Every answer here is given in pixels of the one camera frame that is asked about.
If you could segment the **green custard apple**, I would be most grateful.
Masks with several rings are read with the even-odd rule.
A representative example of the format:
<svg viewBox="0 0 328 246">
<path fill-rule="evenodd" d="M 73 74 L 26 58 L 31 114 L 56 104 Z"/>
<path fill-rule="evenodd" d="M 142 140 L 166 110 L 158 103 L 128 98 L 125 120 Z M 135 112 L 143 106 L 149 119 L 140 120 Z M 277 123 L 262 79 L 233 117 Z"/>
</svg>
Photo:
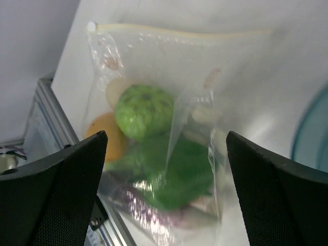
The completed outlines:
<svg viewBox="0 0 328 246">
<path fill-rule="evenodd" d="M 125 136 L 144 140 L 168 131 L 173 111 L 173 98 L 161 87 L 132 85 L 120 96 L 114 113 Z"/>
</svg>

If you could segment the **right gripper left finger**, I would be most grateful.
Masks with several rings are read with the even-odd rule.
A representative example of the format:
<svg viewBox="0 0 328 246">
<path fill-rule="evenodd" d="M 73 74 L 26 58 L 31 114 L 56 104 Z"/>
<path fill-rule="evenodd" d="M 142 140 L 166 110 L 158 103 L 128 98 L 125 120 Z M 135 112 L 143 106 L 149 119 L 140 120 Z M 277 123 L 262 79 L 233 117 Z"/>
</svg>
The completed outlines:
<svg viewBox="0 0 328 246">
<path fill-rule="evenodd" d="M 104 131 L 1 174 L 1 245 L 83 245 L 105 161 Z"/>
</svg>

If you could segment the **purple eggplant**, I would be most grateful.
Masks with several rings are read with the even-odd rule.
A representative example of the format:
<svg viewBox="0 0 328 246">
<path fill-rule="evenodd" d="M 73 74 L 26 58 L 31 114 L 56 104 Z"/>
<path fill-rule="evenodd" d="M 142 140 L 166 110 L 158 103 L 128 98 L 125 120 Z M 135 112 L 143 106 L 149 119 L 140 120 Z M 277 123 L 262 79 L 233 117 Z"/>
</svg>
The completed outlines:
<svg viewBox="0 0 328 246">
<path fill-rule="evenodd" d="M 191 229 L 194 226 L 191 207 L 173 211 L 157 209 L 149 205 L 134 187 L 111 174 L 102 173 L 99 192 L 113 208 L 129 215 L 143 226 L 181 229 Z"/>
</svg>

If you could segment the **teal plastic bin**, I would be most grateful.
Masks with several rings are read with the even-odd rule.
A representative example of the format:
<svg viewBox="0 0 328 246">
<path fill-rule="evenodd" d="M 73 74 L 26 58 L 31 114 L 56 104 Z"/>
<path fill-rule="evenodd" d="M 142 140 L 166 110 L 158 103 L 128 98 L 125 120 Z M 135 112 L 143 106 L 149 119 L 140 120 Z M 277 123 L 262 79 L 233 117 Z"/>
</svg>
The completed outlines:
<svg viewBox="0 0 328 246">
<path fill-rule="evenodd" d="M 327 86 L 312 100 L 300 121 L 291 159 L 327 172 Z"/>
</svg>

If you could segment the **clear zip top bag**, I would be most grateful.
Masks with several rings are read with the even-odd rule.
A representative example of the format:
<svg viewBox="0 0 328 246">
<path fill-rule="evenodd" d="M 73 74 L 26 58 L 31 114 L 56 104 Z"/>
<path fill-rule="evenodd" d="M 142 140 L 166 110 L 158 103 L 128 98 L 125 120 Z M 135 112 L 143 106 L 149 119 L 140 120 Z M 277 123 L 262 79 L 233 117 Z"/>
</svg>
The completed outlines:
<svg viewBox="0 0 328 246">
<path fill-rule="evenodd" d="M 111 80 L 124 77 L 132 80 L 133 85 L 161 87 L 173 98 L 171 127 L 155 135 L 169 137 L 168 156 L 177 140 L 184 137 L 208 147 L 218 163 L 209 192 L 184 206 L 193 210 L 194 226 L 191 229 L 144 226 L 119 211 L 128 224 L 140 230 L 136 243 L 218 245 L 229 180 L 225 142 L 230 126 L 230 91 L 239 81 L 249 81 L 252 66 L 263 57 L 270 43 L 271 32 L 203 34 L 137 24 L 101 25 L 95 22 L 87 24 L 87 32 L 95 75 L 82 125 L 84 135 L 94 119 L 108 112 L 114 113 L 106 99 L 106 88 Z M 128 148 L 124 154 L 135 144 L 148 139 L 126 138 Z"/>
</svg>

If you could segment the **aluminium mounting rail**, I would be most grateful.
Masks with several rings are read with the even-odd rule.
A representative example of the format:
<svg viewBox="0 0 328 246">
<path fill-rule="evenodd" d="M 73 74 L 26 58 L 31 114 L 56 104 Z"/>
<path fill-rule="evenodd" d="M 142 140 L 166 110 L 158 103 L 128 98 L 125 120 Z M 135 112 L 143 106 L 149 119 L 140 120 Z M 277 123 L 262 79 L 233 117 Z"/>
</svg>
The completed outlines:
<svg viewBox="0 0 328 246">
<path fill-rule="evenodd" d="M 78 143 L 79 139 L 51 89 L 50 79 L 39 79 L 24 136 L 26 164 Z M 87 230 L 85 245 L 135 245 L 120 214 L 98 195 L 108 219 L 96 231 Z"/>
</svg>

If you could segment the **white egg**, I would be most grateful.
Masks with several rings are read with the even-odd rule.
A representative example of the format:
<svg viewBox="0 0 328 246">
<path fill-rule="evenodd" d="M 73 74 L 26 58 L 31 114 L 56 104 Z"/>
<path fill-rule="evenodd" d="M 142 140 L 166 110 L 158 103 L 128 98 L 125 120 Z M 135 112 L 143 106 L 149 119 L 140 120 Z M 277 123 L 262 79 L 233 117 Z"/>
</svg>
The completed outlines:
<svg viewBox="0 0 328 246">
<path fill-rule="evenodd" d="M 117 77 L 109 82 L 106 88 L 106 99 L 112 110 L 115 110 L 122 93 L 133 84 L 132 80 L 124 77 Z"/>
</svg>

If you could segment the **green bell pepper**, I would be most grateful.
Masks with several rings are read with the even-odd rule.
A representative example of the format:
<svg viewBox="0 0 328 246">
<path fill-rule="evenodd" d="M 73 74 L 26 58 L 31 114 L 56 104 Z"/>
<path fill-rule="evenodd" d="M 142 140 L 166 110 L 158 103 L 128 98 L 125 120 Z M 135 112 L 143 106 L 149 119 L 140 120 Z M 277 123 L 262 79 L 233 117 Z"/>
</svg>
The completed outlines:
<svg viewBox="0 0 328 246">
<path fill-rule="evenodd" d="M 148 138 L 132 146 L 104 171 L 130 184 L 151 206 L 176 210 L 207 194 L 214 183 L 218 163 L 209 148 L 180 137 L 167 155 L 169 137 Z"/>
</svg>

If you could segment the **orange mango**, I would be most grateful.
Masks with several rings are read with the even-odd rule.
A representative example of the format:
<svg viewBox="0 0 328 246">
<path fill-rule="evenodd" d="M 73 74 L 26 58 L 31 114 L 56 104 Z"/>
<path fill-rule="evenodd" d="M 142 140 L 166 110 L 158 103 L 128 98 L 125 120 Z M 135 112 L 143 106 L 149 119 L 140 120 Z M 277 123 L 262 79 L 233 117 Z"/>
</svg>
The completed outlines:
<svg viewBox="0 0 328 246">
<path fill-rule="evenodd" d="M 113 112 L 102 114 L 94 119 L 87 128 L 85 137 L 99 131 L 105 131 L 108 142 L 105 161 L 114 161 L 121 158 L 128 148 L 128 139 L 118 127 Z"/>
</svg>

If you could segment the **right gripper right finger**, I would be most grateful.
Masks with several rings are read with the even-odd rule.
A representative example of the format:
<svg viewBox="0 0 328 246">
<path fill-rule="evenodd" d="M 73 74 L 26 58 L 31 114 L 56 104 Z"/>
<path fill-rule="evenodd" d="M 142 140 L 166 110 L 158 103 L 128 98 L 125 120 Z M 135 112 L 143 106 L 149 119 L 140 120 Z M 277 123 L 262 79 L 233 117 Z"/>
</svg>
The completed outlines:
<svg viewBox="0 0 328 246">
<path fill-rule="evenodd" d="M 250 245 L 327 245 L 327 173 L 235 132 L 226 144 Z"/>
</svg>

